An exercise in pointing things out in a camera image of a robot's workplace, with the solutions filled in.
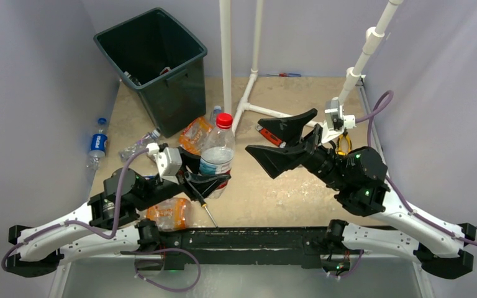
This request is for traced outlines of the red gold label bottle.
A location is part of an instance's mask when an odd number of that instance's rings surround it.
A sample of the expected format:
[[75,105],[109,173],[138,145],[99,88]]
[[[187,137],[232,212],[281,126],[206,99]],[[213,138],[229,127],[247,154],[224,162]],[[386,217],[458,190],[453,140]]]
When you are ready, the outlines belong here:
[[164,67],[164,68],[160,71],[160,74],[159,74],[159,75],[160,75],[160,76],[165,75],[165,74],[167,74],[167,73],[170,72],[170,71],[171,71],[171,68],[170,68],[169,66],[166,66],[166,67]]

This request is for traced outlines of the clear bottle white cap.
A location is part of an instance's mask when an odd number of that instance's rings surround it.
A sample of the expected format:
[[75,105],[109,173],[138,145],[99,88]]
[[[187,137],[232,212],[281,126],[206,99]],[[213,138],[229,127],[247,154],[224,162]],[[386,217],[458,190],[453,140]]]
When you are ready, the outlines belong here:
[[125,74],[125,76],[126,76],[131,82],[133,82],[136,86],[141,86],[140,81],[139,81],[136,77],[132,76],[128,71],[125,71],[124,74]]

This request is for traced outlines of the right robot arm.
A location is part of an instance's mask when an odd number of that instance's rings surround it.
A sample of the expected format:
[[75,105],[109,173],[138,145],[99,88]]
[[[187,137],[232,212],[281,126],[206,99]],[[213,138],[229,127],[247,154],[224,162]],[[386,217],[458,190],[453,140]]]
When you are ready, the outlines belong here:
[[246,150],[271,178],[302,166],[335,191],[335,200],[350,214],[371,217],[389,230],[367,228],[344,220],[332,220],[324,235],[325,247],[374,251],[415,262],[434,276],[456,279],[473,270],[473,255],[465,251],[476,229],[469,223],[454,224],[408,206],[386,182],[387,166],[371,147],[360,147],[346,155],[322,145],[322,127],[315,125],[303,134],[305,125],[317,115],[315,109],[279,119],[260,119],[259,126],[280,139],[282,147],[249,145]]

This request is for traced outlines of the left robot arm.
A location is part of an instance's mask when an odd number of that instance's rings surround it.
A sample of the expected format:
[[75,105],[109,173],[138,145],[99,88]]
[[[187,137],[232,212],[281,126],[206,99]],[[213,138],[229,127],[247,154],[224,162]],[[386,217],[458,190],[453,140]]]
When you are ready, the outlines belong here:
[[80,258],[133,251],[152,254],[160,247],[156,223],[140,213],[178,194],[204,201],[230,179],[229,173],[202,174],[201,159],[180,147],[148,145],[158,172],[145,178],[127,161],[107,178],[101,193],[77,209],[38,227],[9,229],[11,249],[1,260],[5,272],[25,278],[44,276]]

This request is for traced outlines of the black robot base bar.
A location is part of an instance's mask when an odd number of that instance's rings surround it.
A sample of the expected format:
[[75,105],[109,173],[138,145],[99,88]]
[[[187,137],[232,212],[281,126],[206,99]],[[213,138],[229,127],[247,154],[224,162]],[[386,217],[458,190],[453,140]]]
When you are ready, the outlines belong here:
[[163,269],[187,264],[292,265],[344,274],[359,252],[345,248],[327,227],[188,228],[160,232],[138,229],[137,252],[160,255]]

